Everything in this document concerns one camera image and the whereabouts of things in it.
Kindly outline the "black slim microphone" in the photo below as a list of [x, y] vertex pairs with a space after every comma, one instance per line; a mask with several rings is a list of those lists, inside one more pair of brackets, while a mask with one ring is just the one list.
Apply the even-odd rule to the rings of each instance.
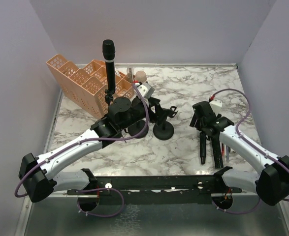
[[206, 138], [206, 135], [203, 133], [203, 132], [200, 132], [199, 134], [199, 156], [200, 156], [200, 162], [201, 162], [201, 165], [204, 165], [205, 162], [206, 162], [206, 141], [207, 141], [207, 138]]

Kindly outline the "black round-base stand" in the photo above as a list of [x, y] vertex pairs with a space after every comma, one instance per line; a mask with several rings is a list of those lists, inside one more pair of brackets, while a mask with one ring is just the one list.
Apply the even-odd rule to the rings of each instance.
[[[176, 110], [176, 106], [171, 106], [168, 111], [167, 118], [174, 118], [178, 111]], [[174, 135], [174, 127], [173, 125], [167, 121], [164, 121], [161, 125], [154, 125], [153, 134], [156, 138], [162, 141], [169, 140]]]
[[127, 129], [127, 133], [129, 133], [131, 136], [134, 136], [138, 134], [143, 128], [145, 128], [144, 131], [141, 132], [139, 136], [137, 136], [137, 139], [144, 138], [149, 132], [149, 126], [147, 125], [145, 126], [144, 120], [140, 120], [137, 123], [131, 125]]

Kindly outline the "black tripod mic stand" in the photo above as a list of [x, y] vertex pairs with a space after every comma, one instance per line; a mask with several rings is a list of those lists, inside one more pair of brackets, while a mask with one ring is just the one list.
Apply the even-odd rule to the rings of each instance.
[[119, 96], [114, 98], [113, 92], [109, 89], [105, 91], [105, 102], [108, 105], [107, 119], [114, 132], [108, 136], [109, 144], [121, 138], [121, 131], [123, 130], [123, 123], [125, 116], [128, 116], [128, 111], [131, 108], [130, 100], [126, 97]]

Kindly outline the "beige microphone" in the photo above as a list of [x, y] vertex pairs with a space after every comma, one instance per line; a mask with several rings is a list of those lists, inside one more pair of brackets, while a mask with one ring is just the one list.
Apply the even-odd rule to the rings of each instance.
[[147, 75], [144, 71], [137, 71], [134, 77], [135, 81], [145, 83], [147, 81]]

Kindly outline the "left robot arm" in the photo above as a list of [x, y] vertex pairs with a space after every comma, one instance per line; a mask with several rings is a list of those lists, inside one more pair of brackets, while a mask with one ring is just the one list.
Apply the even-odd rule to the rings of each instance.
[[177, 108], [163, 108], [157, 98], [129, 100], [117, 97], [108, 107], [107, 114], [97, 120], [78, 138], [53, 151], [22, 158], [18, 183], [14, 195], [24, 187], [25, 195], [33, 203], [40, 202], [57, 191], [87, 190], [97, 187], [94, 175], [88, 169], [66, 172], [64, 169], [89, 153], [103, 149], [116, 141], [125, 141], [122, 131], [127, 129], [128, 140], [141, 138], [149, 123], [156, 126], [167, 124], [167, 118], [177, 114]]

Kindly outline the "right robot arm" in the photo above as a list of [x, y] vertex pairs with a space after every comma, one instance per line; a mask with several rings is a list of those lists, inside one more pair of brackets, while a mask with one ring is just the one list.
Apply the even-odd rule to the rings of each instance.
[[256, 193], [270, 206], [276, 205], [289, 196], [289, 157], [264, 149], [239, 131], [226, 117], [215, 114], [209, 101], [193, 105], [190, 126], [211, 141], [215, 167], [222, 168], [221, 145], [226, 145], [255, 170], [254, 173], [223, 168], [221, 179], [227, 187], [236, 187]]

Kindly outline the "black microphone silver grille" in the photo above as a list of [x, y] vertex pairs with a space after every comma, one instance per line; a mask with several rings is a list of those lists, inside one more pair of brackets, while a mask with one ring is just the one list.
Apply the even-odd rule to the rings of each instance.
[[221, 151], [221, 143], [219, 139], [219, 135], [215, 135], [211, 138], [212, 151], [214, 157], [215, 169], [222, 169], [224, 167], [222, 151]]

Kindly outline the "pens in white packet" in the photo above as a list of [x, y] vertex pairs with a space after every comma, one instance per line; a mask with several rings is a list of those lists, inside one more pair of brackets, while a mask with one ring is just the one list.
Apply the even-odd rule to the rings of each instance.
[[230, 155], [234, 155], [236, 152], [231, 149], [231, 147], [221, 143], [221, 154], [222, 154], [222, 157], [225, 157], [225, 161], [226, 163], [229, 163], [230, 162]]

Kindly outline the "clear ruler in organizer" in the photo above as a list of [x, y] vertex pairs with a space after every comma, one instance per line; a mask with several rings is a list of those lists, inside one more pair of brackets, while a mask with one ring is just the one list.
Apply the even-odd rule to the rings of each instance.
[[134, 81], [134, 68], [133, 67], [128, 67], [127, 68], [127, 73], [126, 73], [126, 80], [129, 83], [132, 83]]

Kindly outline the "markers in organizer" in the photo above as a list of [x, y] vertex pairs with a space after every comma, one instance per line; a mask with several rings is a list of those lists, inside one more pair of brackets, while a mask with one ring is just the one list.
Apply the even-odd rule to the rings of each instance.
[[121, 74], [120, 74], [120, 72], [115, 68], [115, 74], [117, 75], [117, 76], [119, 76], [120, 78], [122, 77], [121, 76]]

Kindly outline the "peach plastic desk organizer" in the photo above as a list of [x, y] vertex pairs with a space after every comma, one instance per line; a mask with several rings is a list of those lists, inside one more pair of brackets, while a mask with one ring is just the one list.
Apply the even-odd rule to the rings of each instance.
[[106, 113], [107, 76], [105, 62], [92, 60], [83, 68], [57, 54], [46, 62], [64, 95], [94, 118]]

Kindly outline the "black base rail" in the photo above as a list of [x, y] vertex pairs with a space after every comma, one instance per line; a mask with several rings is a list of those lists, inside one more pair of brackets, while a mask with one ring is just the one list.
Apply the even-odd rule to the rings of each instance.
[[77, 196], [83, 203], [98, 201], [101, 205], [118, 205], [122, 202], [118, 190], [125, 204], [133, 205], [161, 205], [161, 204], [210, 204], [211, 195], [224, 195], [228, 191], [240, 193], [239, 188], [227, 187], [220, 176], [190, 175], [190, 176], [138, 176], [138, 177], [95, 177], [91, 189], [104, 188], [110, 183], [108, 190], [82, 192], [71, 189], [70, 196]]

